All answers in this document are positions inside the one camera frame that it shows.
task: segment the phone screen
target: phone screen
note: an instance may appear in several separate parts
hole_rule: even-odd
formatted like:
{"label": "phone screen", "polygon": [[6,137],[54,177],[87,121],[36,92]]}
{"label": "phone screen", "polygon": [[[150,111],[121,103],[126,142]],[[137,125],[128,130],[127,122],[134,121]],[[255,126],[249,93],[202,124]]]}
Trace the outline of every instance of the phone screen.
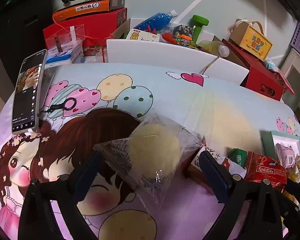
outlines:
{"label": "phone screen", "polygon": [[45,51],[26,58],[18,76],[12,110],[12,131],[35,125],[37,86]]}

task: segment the pink heart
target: pink heart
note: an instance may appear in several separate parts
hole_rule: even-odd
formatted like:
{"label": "pink heart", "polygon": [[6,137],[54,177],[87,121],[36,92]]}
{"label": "pink heart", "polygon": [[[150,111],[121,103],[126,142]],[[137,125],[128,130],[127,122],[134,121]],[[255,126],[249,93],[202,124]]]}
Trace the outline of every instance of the pink heart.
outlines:
{"label": "pink heart", "polygon": [[191,83],[196,83],[203,87],[203,76],[201,75],[198,75],[196,73],[192,73],[191,75],[187,73],[182,73],[181,77],[186,81],[189,81]]}
{"label": "pink heart", "polygon": [[[99,90],[89,90],[87,88],[78,88],[74,91],[72,91],[67,98],[75,98],[77,100],[77,103],[75,105],[75,108],[72,110],[64,110],[63,116],[71,116],[74,113],[79,114],[86,112],[90,108],[94,107],[101,98],[101,93]],[[65,104],[66,108],[70,108],[73,106],[73,100],[69,100]]]}
{"label": "pink heart", "polygon": [[56,94],[63,88],[65,88],[68,85],[67,80],[63,80],[58,82],[57,84],[54,84],[50,87],[49,93],[46,96],[46,100],[44,101],[45,106],[49,106],[52,99],[56,96]]}

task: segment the pink snack package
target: pink snack package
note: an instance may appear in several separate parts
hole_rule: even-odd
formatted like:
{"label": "pink snack package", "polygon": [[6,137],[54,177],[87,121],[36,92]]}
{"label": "pink snack package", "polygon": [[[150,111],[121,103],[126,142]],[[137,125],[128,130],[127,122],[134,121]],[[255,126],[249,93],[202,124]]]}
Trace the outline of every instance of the pink snack package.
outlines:
{"label": "pink snack package", "polygon": [[281,166],[285,169],[292,168],[296,162],[296,156],[291,146],[286,147],[277,143],[275,145],[275,152],[279,158]]}

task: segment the screw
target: screw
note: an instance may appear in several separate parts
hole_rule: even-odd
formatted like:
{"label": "screw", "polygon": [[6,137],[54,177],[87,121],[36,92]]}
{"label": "screw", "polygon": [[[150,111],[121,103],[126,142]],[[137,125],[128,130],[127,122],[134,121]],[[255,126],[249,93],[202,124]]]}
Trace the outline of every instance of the screw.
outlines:
{"label": "screw", "polygon": [[31,181],[30,181],[30,183],[31,183],[32,185],[35,185],[35,184],[37,184],[37,182],[38,182],[38,180],[37,180],[37,179],[31,179]]}
{"label": "screw", "polygon": [[238,175],[238,174],[233,174],[232,178],[233,178],[234,180],[236,180],[236,181],[241,180],[241,176]]}
{"label": "screw", "polygon": [[69,175],[68,174],[62,174],[59,179],[60,180],[67,180],[69,178]]}
{"label": "screw", "polygon": [[263,183],[266,184],[266,185],[270,185],[269,179],[263,179]]}

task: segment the cartoon tablecloth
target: cartoon tablecloth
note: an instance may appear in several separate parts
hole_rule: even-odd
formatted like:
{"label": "cartoon tablecloth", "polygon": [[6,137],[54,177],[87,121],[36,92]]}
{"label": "cartoon tablecloth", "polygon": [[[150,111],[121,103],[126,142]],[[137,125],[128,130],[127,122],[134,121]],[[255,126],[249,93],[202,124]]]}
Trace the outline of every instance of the cartoon tablecloth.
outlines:
{"label": "cartoon tablecloth", "polygon": [[[70,111],[41,114],[37,136],[11,135],[12,96],[0,114],[0,225],[11,239],[17,239],[31,178],[54,181],[71,173],[94,144],[129,136],[151,111],[205,135],[207,145],[221,154],[234,147],[263,153],[263,130],[300,136],[300,125],[287,105],[194,73],[144,65],[73,64],[57,67],[52,84],[43,109],[69,97],[77,104]],[[52,206],[64,238],[71,239],[57,203]],[[78,208],[100,240],[198,240],[223,204],[176,172],[160,211],[150,216],[104,162]],[[243,220],[242,215],[237,224]],[[232,238],[239,233],[238,225]]]}

